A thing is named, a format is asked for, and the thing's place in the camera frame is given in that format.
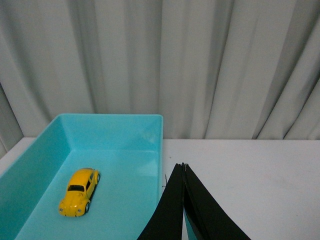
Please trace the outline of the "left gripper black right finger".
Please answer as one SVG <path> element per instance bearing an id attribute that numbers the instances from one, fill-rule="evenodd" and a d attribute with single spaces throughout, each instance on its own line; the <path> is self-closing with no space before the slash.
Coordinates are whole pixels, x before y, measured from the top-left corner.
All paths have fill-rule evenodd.
<path id="1" fill-rule="evenodd" d="M 190 240 L 248 240 L 188 164 L 182 164 L 184 216 Z"/>

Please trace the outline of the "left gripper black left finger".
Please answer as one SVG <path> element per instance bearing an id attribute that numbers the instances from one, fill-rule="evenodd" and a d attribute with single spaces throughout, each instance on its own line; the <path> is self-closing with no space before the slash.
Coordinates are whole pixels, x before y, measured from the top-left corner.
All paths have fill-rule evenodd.
<path id="1" fill-rule="evenodd" d="M 139 240 L 182 238 L 184 192 L 182 166 L 176 164 L 152 217 L 138 237 Z"/>

